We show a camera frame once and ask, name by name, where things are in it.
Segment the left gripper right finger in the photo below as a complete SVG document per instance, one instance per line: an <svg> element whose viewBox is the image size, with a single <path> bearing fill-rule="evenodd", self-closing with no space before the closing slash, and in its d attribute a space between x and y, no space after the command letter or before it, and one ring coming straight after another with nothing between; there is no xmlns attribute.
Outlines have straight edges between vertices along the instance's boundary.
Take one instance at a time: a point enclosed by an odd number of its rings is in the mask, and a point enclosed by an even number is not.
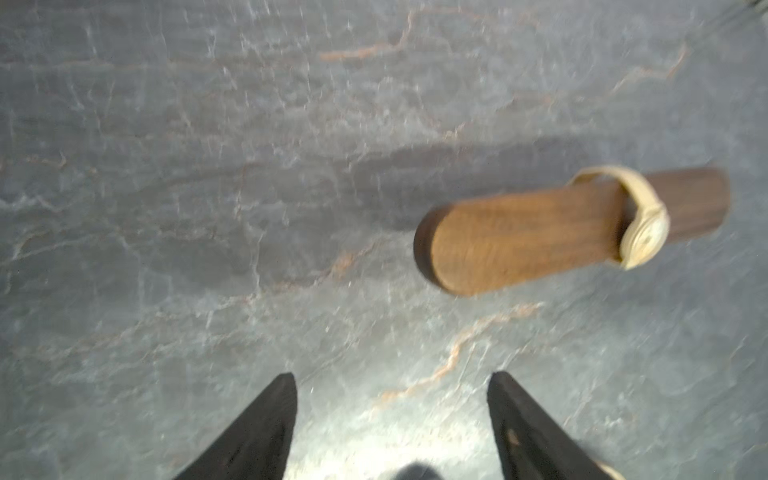
<svg viewBox="0 0 768 480"><path fill-rule="evenodd" d="M505 479L613 479L507 372L491 375L487 403Z"/></svg>

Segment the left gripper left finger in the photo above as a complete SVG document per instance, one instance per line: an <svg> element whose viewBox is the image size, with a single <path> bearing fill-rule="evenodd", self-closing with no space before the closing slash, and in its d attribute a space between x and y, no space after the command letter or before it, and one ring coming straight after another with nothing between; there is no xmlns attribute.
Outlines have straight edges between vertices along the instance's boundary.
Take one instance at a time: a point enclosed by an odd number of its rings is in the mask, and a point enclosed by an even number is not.
<svg viewBox="0 0 768 480"><path fill-rule="evenodd" d="M281 480L290 454L297 407L294 375L278 375L176 478Z"/></svg>

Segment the wooden watch stand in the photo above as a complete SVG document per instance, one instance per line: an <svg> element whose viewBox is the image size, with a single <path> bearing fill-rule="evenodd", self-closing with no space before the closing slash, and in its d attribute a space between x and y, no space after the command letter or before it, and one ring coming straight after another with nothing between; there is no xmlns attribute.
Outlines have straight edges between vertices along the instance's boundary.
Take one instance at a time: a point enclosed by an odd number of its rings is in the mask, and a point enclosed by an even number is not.
<svg viewBox="0 0 768 480"><path fill-rule="evenodd" d="M724 222L731 196L723 170L698 167L643 176L671 219L665 245L707 235ZM458 296L596 263L621 268L616 263L619 242L635 212L627 192L607 176L461 201L423 218L414 236L414 259L430 282Z"/></svg>

